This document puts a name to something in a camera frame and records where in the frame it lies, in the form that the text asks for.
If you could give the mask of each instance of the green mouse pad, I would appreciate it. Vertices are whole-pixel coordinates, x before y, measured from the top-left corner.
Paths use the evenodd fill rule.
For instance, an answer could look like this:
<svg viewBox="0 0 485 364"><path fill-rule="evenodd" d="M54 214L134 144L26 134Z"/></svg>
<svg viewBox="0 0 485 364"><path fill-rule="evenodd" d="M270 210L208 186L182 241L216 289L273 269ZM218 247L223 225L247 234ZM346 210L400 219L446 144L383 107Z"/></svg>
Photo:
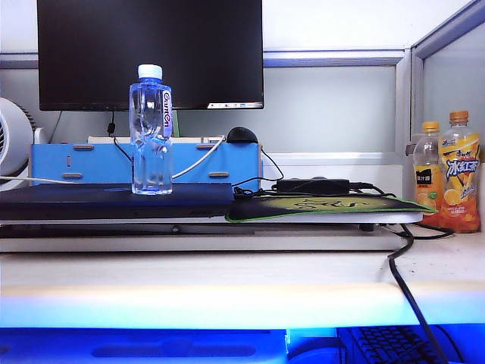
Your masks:
<svg viewBox="0 0 485 364"><path fill-rule="evenodd" d="M342 197L278 196L234 201L226 220L241 222L308 213L436 212L416 202L395 197L350 195Z"/></svg>

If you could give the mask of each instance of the white shelf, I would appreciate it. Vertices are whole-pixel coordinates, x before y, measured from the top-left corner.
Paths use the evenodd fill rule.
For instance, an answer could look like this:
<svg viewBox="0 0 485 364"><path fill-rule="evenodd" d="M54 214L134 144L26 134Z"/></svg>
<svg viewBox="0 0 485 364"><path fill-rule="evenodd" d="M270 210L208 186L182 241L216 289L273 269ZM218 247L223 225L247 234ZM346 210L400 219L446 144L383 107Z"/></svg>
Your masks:
<svg viewBox="0 0 485 364"><path fill-rule="evenodd" d="M419 240L397 259L429 323L485 323L484 238L483 234L465 234ZM319 328L415 324L390 274L386 255L4 254L0 325Z"/></svg>

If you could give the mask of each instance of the orange drink bottle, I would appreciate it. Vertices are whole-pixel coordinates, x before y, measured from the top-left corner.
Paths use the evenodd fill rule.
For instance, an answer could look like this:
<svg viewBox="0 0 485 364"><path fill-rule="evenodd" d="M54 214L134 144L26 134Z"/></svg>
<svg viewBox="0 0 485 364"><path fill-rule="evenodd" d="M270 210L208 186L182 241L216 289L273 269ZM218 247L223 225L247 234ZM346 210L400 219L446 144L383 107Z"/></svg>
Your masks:
<svg viewBox="0 0 485 364"><path fill-rule="evenodd" d="M416 177L415 199L417 203L439 211L443 200L443 176L438 154L440 123L425 121L421 129L424 135L419 139L413 152ZM421 222L439 226L439 213L425 212Z"/></svg>
<svg viewBox="0 0 485 364"><path fill-rule="evenodd" d="M449 114L451 128L440 136L439 150L444 174L440 226L457 233L480 230L478 170L480 138L468 126L468 111Z"/></svg>

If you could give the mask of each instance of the white bottle cap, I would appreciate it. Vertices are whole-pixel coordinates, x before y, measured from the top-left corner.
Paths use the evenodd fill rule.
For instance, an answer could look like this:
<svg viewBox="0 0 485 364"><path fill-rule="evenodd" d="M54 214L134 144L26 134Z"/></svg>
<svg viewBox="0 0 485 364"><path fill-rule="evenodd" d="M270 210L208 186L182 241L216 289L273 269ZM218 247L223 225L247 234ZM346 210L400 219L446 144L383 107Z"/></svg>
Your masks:
<svg viewBox="0 0 485 364"><path fill-rule="evenodd" d="M161 80L161 67L155 64L141 64L138 66L138 78L148 77Z"/></svg>

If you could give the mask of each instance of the blue desk organizer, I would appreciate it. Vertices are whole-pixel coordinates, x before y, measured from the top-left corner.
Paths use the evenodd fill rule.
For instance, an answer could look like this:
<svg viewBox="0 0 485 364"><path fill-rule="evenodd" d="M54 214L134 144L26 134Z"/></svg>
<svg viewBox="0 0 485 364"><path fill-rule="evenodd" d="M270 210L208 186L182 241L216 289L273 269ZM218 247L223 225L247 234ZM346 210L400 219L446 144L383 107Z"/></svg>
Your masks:
<svg viewBox="0 0 485 364"><path fill-rule="evenodd" d="M213 143L174 143L174 174L198 161ZM130 144L120 144L128 155ZM131 163L114 144L34 144L30 175L87 184L131 183ZM174 183L232 183L261 177L261 146L256 143L222 143L206 160L174 179ZM242 184L256 191L259 180Z"/></svg>

